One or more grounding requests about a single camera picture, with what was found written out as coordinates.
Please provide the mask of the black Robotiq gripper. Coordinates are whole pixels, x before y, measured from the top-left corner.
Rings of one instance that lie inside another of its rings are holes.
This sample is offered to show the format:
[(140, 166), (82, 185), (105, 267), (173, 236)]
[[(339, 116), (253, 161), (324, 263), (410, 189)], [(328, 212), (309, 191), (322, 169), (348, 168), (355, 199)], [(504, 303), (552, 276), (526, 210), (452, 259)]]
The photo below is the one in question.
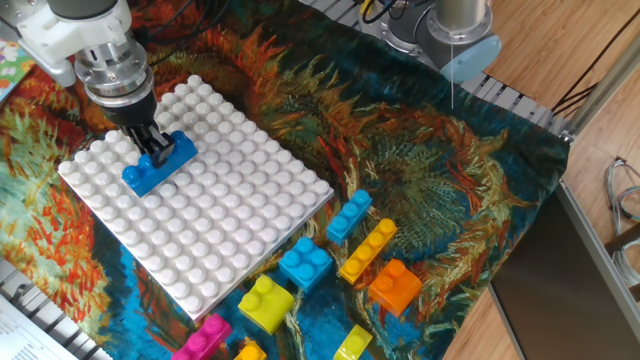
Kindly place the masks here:
[(135, 127), (155, 124), (156, 109), (157, 100), (153, 91), (129, 105), (102, 106), (105, 117), (117, 126), (128, 127), (127, 136), (142, 154), (150, 156), (155, 168), (160, 168), (173, 152), (174, 139), (157, 128)]

